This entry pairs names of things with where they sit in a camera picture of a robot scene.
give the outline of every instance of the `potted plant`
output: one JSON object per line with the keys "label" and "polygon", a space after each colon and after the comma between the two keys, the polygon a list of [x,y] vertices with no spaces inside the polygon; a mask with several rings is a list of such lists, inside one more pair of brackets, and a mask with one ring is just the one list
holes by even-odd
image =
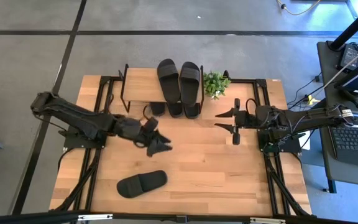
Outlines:
{"label": "potted plant", "polygon": [[225,77],[220,72],[204,73],[204,90],[211,99],[218,100],[220,95],[224,96],[224,90],[229,86],[230,80],[228,75]]}

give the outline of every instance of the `concrete floor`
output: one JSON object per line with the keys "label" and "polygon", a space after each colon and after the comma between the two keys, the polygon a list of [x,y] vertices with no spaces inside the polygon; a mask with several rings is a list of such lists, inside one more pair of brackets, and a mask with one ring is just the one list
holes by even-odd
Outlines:
{"label": "concrete floor", "polygon": [[[292,11],[310,5],[291,1],[286,4]],[[0,29],[71,29],[79,5],[80,0],[0,0]],[[80,30],[340,31],[352,21],[343,2],[322,3],[309,14],[294,17],[282,13],[274,0],[92,0],[86,5]],[[290,101],[296,90],[320,71],[316,43],[331,39],[77,36],[60,95],[75,101],[83,75],[117,75],[125,63],[155,67],[162,59],[172,58],[177,64],[190,60],[204,65],[205,70],[229,70],[232,77],[282,79]],[[0,215],[8,212],[39,125],[29,105],[37,92],[53,86],[67,40],[67,36],[0,36],[0,141],[4,143],[4,149],[0,150]],[[312,83],[300,94],[318,86]],[[62,146],[63,138],[50,126],[24,212],[47,211]],[[338,194],[323,193],[320,189],[327,187],[324,169],[314,166],[303,169],[315,215],[358,221],[358,186],[341,183]]]}

